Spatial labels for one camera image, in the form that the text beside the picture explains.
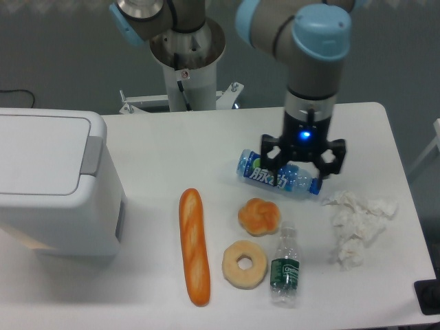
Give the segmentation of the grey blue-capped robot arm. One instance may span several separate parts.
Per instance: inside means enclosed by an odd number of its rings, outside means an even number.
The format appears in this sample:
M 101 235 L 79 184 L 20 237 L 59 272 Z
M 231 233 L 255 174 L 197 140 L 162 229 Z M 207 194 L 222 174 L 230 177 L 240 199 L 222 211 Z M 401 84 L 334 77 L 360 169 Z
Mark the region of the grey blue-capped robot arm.
M 309 191 L 338 174 L 344 140 L 327 134 L 344 60 L 351 45 L 351 13 L 361 1 L 242 1 L 237 34 L 269 54 L 289 72 L 283 130 L 261 138 L 261 165 L 274 183 L 290 162 L 311 162 L 318 170 Z M 109 11 L 124 38 L 148 44 L 162 66 L 171 111 L 214 109 L 217 61 L 225 34 L 206 15 L 204 1 L 114 1 Z

